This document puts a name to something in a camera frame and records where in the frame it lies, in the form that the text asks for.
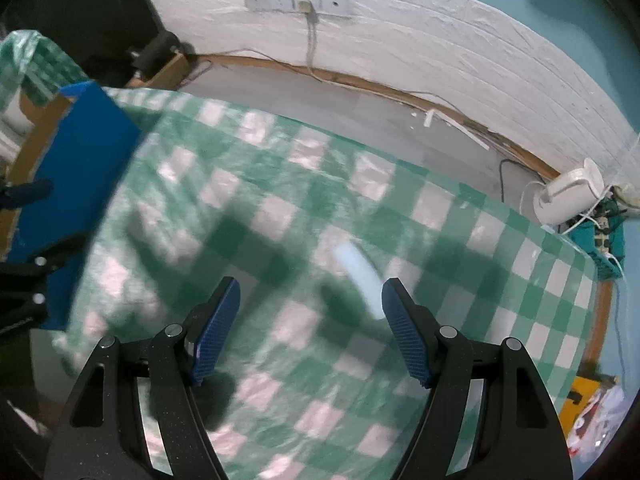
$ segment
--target plastic sheet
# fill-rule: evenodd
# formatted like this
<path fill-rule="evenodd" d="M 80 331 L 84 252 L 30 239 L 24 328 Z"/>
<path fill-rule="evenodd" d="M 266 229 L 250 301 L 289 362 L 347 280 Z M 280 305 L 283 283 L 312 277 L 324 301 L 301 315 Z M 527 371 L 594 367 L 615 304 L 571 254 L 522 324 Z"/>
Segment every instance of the plastic sheet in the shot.
<path fill-rule="evenodd" d="M 198 391 L 230 478 L 386 480 L 409 443 L 427 392 L 334 259 L 345 240 L 441 323 L 522 340 L 561 406 L 595 289 L 592 261 L 567 240 L 469 186 L 296 121 L 179 92 L 110 95 L 148 136 L 58 348 L 79 369 L 106 331 L 154 334 L 236 277 L 241 312 Z M 468 460 L 480 398 L 475 384 L 452 469 Z"/>
<path fill-rule="evenodd" d="M 620 386 L 598 388 L 567 436 L 569 454 L 582 462 L 596 460 L 622 424 L 630 406 Z"/>

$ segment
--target black clamp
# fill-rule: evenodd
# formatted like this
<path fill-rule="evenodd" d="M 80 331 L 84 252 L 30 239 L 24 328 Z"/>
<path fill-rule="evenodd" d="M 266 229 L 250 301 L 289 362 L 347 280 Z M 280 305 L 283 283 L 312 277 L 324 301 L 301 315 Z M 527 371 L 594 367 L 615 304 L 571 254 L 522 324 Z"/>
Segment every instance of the black clamp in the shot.
<path fill-rule="evenodd" d="M 524 345 L 469 341 L 416 305 L 397 278 L 382 307 L 409 374 L 433 388 L 392 480 L 571 480 L 558 416 Z M 472 379 L 483 379 L 476 437 L 465 469 L 447 475 Z"/>
<path fill-rule="evenodd" d="M 131 65 L 136 69 L 136 77 L 147 81 L 155 76 L 162 67 L 181 52 L 182 45 L 178 37 L 168 30 L 161 30 L 158 35 L 141 51 L 128 50 Z"/>
<path fill-rule="evenodd" d="M 47 277 L 86 246 L 76 233 L 44 247 L 25 263 L 0 262 L 0 340 L 47 319 Z"/>
<path fill-rule="evenodd" d="M 193 387 L 213 370 L 239 300 L 238 282 L 224 278 L 183 325 L 169 325 L 143 341 L 102 338 L 66 403 L 44 478 L 171 478 L 152 468 L 146 448 L 136 377 L 149 377 L 174 478 L 226 480 Z M 433 388 L 392 480 L 572 478 L 556 412 L 520 341 L 469 341 L 440 326 L 396 278 L 385 283 L 382 304 L 410 374 Z M 476 438 L 468 466 L 447 475 L 471 379 L 484 379 Z"/>
<path fill-rule="evenodd" d="M 49 197 L 53 190 L 53 183 L 48 178 L 41 178 L 26 184 L 0 184 L 0 210 L 20 209 L 38 200 Z"/>
<path fill-rule="evenodd" d="M 240 287 L 223 278 L 206 303 L 151 339 L 103 337 L 66 402 L 45 468 L 47 480 L 172 478 L 153 469 L 142 427 L 137 377 L 149 377 L 151 403 L 173 478 L 224 480 L 193 397 L 209 375 L 240 304 Z"/>

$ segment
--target white strip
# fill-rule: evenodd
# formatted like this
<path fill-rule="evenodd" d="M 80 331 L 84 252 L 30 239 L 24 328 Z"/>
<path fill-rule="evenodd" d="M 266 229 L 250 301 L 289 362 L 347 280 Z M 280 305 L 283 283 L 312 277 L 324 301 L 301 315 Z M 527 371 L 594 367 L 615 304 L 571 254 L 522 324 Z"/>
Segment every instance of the white strip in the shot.
<path fill-rule="evenodd" d="M 254 48 L 305 64 L 301 14 L 249 12 L 243 0 L 152 1 L 197 52 Z M 583 69 L 522 23 L 477 0 L 351 0 L 351 9 L 351 18 L 320 16 L 317 67 L 437 95 L 559 171 L 590 156 L 605 180 L 617 173 L 633 129 Z M 639 165 L 626 172 L 632 183 Z"/>
<path fill-rule="evenodd" d="M 385 319 L 382 310 L 382 280 L 376 269 L 351 242 L 334 248 L 334 256 L 358 289 L 369 315 L 373 319 Z"/>
<path fill-rule="evenodd" d="M 424 116 L 424 126 L 426 128 L 429 128 L 431 126 L 431 121 L 433 121 L 433 116 L 434 115 L 437 115 L 439 118 L 441 118 L 443 121 L 446 121 L 447 123 L 449 123 L 454 128 L 459 129 L 462 133 L 464 133 L 467 137 L 469 137 L 469 139 L 474 140 L 475 142 L 480 144 L 480 146 L 482 146 L 484 149 L 486 149 L 486 150 L 489 149 L 489 145 L 486 142 L 480 140 L 478 137 L 476 137 L 474 134 L 472 134 L 469 130 L 467 130 L 462 124 L 458 124 L 456 121 L 454 121 L 448 115 L 443 114 L 440 110 L 436 110 L 436 108 L 432 108 Z"/>

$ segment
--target white cable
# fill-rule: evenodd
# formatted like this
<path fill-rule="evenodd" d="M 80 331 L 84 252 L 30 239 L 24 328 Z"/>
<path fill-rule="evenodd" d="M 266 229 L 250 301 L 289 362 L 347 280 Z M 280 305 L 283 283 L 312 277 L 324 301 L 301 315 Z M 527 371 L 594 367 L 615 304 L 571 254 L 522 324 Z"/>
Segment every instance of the white cable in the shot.
<path fill-rule="evenodd" d="M 539 180 L 532 180 L 524 187 L 520 195 L 520 205 L 518 206 L 518 213 L 520 214 L 522 214 L 522 205 L 524 204 L 524 193 L 527 190 L 527 188 L 531 186 L 531 184 L 538 184 L 539 186 L 546 187 L 546 184 L 544 184 L 543 182 L 540 182 Z"/>
<path fill-rule="evenodd" d="M 580 225 L 582 222 L 584 222 L 587 219 L 587 217 L 588 218 L 591 217 L 591 213 L 593 213 L 593 210 L 596 209 L 596 206 L 607 195 L 607 193 L 609 192 L 609 188 L 616 183 L 616 180 L 620 176 L 620 173 L 622 173 L 622 169 L 625 167 L 627 157 L 630 157 L 630 156 L 633 155 L 633 152 L 636 150 L 636 147 L 638 146 L 638 142 L 640 142 L 640 133 L 636 134 L 636 141 L 634 142 L 634 145 L 631 147 L 631 149 L 628 152 L 626 152 L 625 158 L 622 161 L 622 163 L 620 164 L 620 169 L 618 170 L 616 175 L 611 180 L 611 183 L 608 186 L 604 187 L 604 190 L 602 191 L 602 194 L 598 197 L 596 202 L 589 208 L 589 210 L 582 216 L 582 218 L 580 218 L 574 225 L 569 227 L 567 230 L 562 232 L 563 235 L 569 234 L 571 231 L 573 231 L 575 228 L 577 228 L 578 225 Z"/>
<path fill-rule="evenodd" d="M 378 97 L 383 97 L 385 99 L 390 99 L 391 101 L 395 101 L 396 103 L 400 103 L 406 106 L 411 106 L 412 108 L 415 108 L 416 110 L 420 110 L 421 112 L 427 113 L 429 110 L 431 110 L 432 108 L 423 108 L 420 105 L 417 105 L 415 103 L 411 103 L 409 101 L 407 101 L 406 99 L 401 99 L 398 97 L 392 97 L 390 95 L 387 94 L 383 94 L 381 92 L 376 92 L 375 90 L 369 90 L 367 88 L 361 88 L 359 86 L 352 86 L 352 85 L 347 85 L 347 84 L 343 84 L 343 83 L 338 83 L 337 81 L 330 81 L 329 79 L 322 79 L 320 76 L 318 76 L 315 72 L 313 72 L 313 69 L 311 69 L 311 72 L 309 72 L 309 70 L 307 70 L 307 73 L 302 72 L 300 70 L 297 70 L 295 67 L 291 66 L 289 63 L 279 60 L 273 56 L 269 56 L 269 54 L 265 54 L 264 52 L 261 52 L 260 50 L 255 50 L 254 48 L 235 48 L 233 50 L 223 50 L 222 52 L 216 52 L 215 54 L 211 54 L 212 56 L 226 56 L 226 55 L 230 55 L 230 54 L 240 54 L 241 52 L 253 52 L 254 54 L 258 54 L 260 56 L 263 56 L 267 59 L 271 59 L 272 61 L 286 67 L 287 70 L 291 70 L 292 72 L 295 72 L 297 74 L 303 74 L 303 75 L 309 75 L 311 76 L 313 79 L 315 79 L 316 81 L 319 81 L 321 83 L 327 83 L 329 85 L 334 85 L 334 86 L 339 86 L 341 88 L 346 88 L 348 90 L 354 90 L 356 92 L 364 92 L 365 94 L 372 94 L 372 95 L 377 95 Z M 210 70 L 211 66 L 206 67 L 206 69 L 198 72 L 195 77 L 194 76 L 190 76 L 188 77 L 181 85 L 180 88 L 183 88 L 184 86 L 188 85 L 189 83 L 193 83 L 199 76 L 201 76 L 202 74 L 204 74 L 205 72 L 207 72 L 208 70 Z M 439 97 L 435 94 L 430 94 L 432 97 L 435 97 L 437 99 L 443 100 L 444 99 L 442 97 Z M 460 112 L 454 105 L 450 106 L 455 109 L 457 112 Z"/>
<path fill-rule="evenodd" d="M 589 220 L 591 222 L 593 222 L 596 226 L 596 229 L 601 229 L 600 224 L 598 224 L 598 222 L 596 220 L 594 220 L 592 217 L 587 216 L 587 215 L 583 215 L 582 213 L 580 213 L 580 216 L 583 217 L 584 220 Z"/>
<path fill-rule="evenodd" d="M 440 110 L 437 110 L 436 108 L 432 108 L 424 116 L 424 127 L 425 128 L 430 128 L 431 127 L 431 122 L 433 121 L 433 116 L 434 115 L 438 116 L 443 121 L 445 121 L 446 123 L 450 124 L 450 126 L 453 126 L 455 129 L 457 129 L 460 132 L 464 133 L 473 142 L 476 142 L 477 144 L 482 146 L 484 149 L 489 150 L 489 145 L 486 142 L 484 142 L 483 140 L 480 140 L 479 137 L 476 137 L 474 134 L 472 134 L 462 124 L 459 124 L 458 122 L 454 121 L 447 114 L 442 113 Z"/>
<path fill-rule="evenodd" d="M 309 14 L 306 15 L 306 29 L 307 29 L 307 37 L 306 37 L 306 39 L 307 39 L 307 41 L 306 41 L 306 71 L 316 81 L 319 81 L 321 83 L 328 83 L 328 84 L 334 85 L 334 86 L 339 86 L 340 88 L 347 88 L 349 90 L 357 90 L 357 91 L 360 91 L 360 92 L 364 92 L 366 94 L 377 95 L 377 96 L 383 97 L 385 99 L 391 99 L 392 101 L 395 101 L 397 103 L 402 103 L 403 105 L 407 105 L 407 106 L 411 106 L 413 108 L 417 108 L 418 110 L 420 110 L 421 112 L 424 112 L 426 114 L 429 113 L 429 111 L 433 109 L 433 108 L 422 108 L 421 106 L 418 106 L 418 105 L 413 104 L 413 103 L 409 103 L 404 99 L 400 99 L 400 98 L 397 98 L 397 97 L 391 97 L 389 95 L 386 95 L 386 94 L 383 94 L 383 93 L 380 93 L 380 92 L 376 92 L 375 90 L 369 90 L 369 89 L 366 89 L 366 88 L 360 88 L 360 87 L 356 87 L 356 86 L 345 85 L 343 83 L 338 83 L 337 81 L 330 81 L 329 79 L 321 78 L 319 75 L 316 74 L 316 72 L 314 72 L 314 57 L 316 55 L 316 47 L 318 46 L 318 36 L 316 34 L 316 25 L 315 25 L 315 23 L 312 22 L 312 18 L 309 16 Z"/>
<path fill-rule="evenodd" d="M 622 270 L 622 265 L 620 265 L 620 262 L 618 261 L 618 259 L 613 254 L 607 253 L 606 257 L 609 260 L 613 260 L 613 262 L 618 266 L 618 269 L 620 270 L 620 275 L 622 276 L 622 281 L 625 284 L 625 296 L 626 296 L 625 317 L 626 317 L 626 313 L 629 312 L 629 284 L 628 284 L 628 281 L 626 280 L 625 271 Z M 624 359 L 624 352 L 623 352 L 623 349 L 622 349 L 622 336 L 620 335 L 620 327 L 619 327 L 619 324 L 618 324 L 618 314 L 619 314 L 619 312 L 620 312 L 620 296 L 618 296 L 618 301 L 616 302 L 616 313 L 614 314 L 613 325 L 614 325 L 614 329 L 616 331 L 616 338 L 618 340 L 618 353 L 620 354 L 620 369 L 622 370 L 621 373 L 620 373 L 620 382 L 622 383 L 622 389 L 626 390 L 626 387 L 625 387 L 625 383 L 626 383 L 625 359 Z"/>

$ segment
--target green checkered tablecloth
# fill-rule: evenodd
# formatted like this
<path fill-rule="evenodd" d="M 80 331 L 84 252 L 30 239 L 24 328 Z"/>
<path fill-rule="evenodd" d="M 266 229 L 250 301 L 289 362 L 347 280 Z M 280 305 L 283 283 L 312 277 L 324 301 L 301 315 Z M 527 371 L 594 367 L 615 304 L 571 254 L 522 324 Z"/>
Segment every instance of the green checkered tablecloth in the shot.
<path fill-rule="evenodd" d="M 61 86 L 87 79 L 59 46 L 36 30 L 14 30 L 0 43 L 0 113 L 20 88 L 42 106 Z"/>
<path fill-rule="evenodd" d="M 567 240 L 465 184 L 290 119 L 179 92 L 108 93 L 146 137 L 56 343 L 80 369 L 106 331 L 155 334 L 235 276 L 241 311 L 198 390 L 232 480 L 387 480 L 409 443 L 426 392 L 334 260 L 348 238 L 439 322 L 519 338 L 559 409 L 595 290 L 592 261 Z M 479 399 L 473 384 L 452 469 L 468 458 Z"/>

